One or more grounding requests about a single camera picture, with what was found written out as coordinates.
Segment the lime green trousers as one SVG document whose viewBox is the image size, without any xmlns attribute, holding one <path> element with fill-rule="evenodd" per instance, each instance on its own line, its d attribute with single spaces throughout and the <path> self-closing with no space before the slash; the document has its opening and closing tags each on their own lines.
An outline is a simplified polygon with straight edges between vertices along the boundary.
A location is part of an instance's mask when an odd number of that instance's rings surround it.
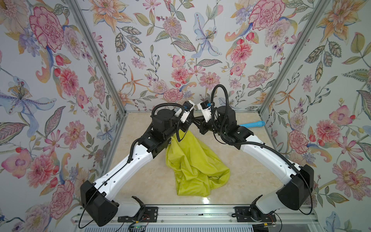
<svg viewBox="0 0 371 232">
<path fill-rule="evenodd" d="M 191 132 L 179 132 L 171 137 L 166 148 L 166 165 L 175 175 L 179 196 L 207 197 L 229 181 L 231 170 L 221 159 Z"/>
</svg>

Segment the black leather belt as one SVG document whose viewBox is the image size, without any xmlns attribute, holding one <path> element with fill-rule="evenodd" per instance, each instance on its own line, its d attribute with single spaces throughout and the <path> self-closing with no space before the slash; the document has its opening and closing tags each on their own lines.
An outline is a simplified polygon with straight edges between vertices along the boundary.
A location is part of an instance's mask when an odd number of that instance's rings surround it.
<svg viewBox="0 0 371 232">
<path fill-rule="evenodd" d="M 195 117 L 193 114 L 189 114 L 184 122 L 180 119 L 176 124 L 175 134 L 178 142 L 181 142 L 184 139 L 191 125 L 195 125 L 202 135 L 205 135 L 208 132 L 208 126 L 204 116 Z M 180 131 L 183 131 L 185 133 L 182 138 L 180 136 Z"/>
</svg>

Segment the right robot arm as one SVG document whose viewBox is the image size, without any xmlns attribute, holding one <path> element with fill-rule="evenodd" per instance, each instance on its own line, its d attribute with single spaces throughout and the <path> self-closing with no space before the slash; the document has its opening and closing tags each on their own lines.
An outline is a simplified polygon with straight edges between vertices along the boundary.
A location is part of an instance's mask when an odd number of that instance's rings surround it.
<svg viewBox="0 0 371 232">
<path fill-rule="evenodd" d="M 305 201 L 311 199 L 314 190 L 312 167 L 290 161 L 266 145 L 251 130 L 237 123 L 235 111 L 229 106 L 215 108 L 204 101 L 197 105 L 197 109 L 201 110 L 202 116 L 193 117 L 192 122 L 201 134 L 208 131 L 218 134 L 225 144 L 251 155 L 282 183 L 278 190 L 258 196 L 250 204 L 246 216 L 253 221 L 262 221 L 282 208 L 300 210 Z"/>
</svg>

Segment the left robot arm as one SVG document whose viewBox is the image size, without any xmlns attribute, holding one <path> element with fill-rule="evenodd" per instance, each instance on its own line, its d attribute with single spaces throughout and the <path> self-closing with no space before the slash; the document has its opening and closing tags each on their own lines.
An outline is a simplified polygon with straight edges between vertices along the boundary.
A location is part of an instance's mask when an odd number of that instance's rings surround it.
<svg viewBox="0 0 371 232">
<path fill-rule="evenodd" d="M 129 155 L 107 174 L 94 182 L 85 181 L 80 187 L 83 211 L 99 227 L 108 224 L 123 209 L 114 198 L 122 187 L 142 167 L 151 162 L 170 143 L 179 131 L 192 124 L 195 103 L 161 103 L 151 113 L 151 123 L 144 134 L 133 141 Z"/>
</svg>

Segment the blue toy microphone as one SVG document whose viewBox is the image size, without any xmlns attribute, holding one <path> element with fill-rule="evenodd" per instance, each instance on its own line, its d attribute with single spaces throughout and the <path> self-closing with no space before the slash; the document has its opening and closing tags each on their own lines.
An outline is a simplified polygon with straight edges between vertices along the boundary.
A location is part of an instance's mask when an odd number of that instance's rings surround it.
<svg viewBox="0 0 371 232">
<path fill-rule="evenodd" d="M 240 126 L 245 127 L 245 128 L 256 128 L 256 127 L 264 127 L 265 126 L 264 121 L 257 121 L 257 122 L 252 122 L 252 123 L 246 123 L 246 124 L 241 124 Z"/>
</svg>

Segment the aluminium front rail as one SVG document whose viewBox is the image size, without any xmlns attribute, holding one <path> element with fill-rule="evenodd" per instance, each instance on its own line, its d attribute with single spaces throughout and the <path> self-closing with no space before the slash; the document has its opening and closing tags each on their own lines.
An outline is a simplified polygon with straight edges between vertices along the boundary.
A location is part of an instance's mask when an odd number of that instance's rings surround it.
<svg viewBox="0 0 371 232">
<path fill-rule="evenodd" d="M 146 205 L 143 217 L 150 225 L 161 224 L 318 224 L 314 213 L 304 215 L 287 208 L 254 220 L 249 205 Z"/>
</svg>

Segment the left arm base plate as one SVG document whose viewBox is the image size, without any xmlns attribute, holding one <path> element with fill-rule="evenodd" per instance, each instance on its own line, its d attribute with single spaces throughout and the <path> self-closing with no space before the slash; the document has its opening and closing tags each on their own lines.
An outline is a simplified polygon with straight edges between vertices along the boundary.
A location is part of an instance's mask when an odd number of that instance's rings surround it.
<svg viewBox="0 0 371 232">
<path fill-rule="evenodd" d="M 148 206 L 138 197 L 132 196 L 120 203 L 116 216 L 118 222 L 157 222 L 158 207 Z"/>
</svg>

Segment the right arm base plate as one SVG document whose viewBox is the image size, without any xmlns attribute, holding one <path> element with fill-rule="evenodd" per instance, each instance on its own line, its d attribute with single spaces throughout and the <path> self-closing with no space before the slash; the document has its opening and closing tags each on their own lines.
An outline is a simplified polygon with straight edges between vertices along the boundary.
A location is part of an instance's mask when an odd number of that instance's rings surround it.
<svg viewBox="0 0 371 232">
<path fill-rule="evenodd" d="M 270 214 L 263 214 L 256 206 L 257 201 L 262 197 L 257 197 L 251 205 L 248 206 L 236 206 L 234 207 L 234 213 L 232 217 L 237 219 L 237 222 L 262 222 L 262 223 L 273 223 L 276 222 L 276 216 Z"/>
</svg>

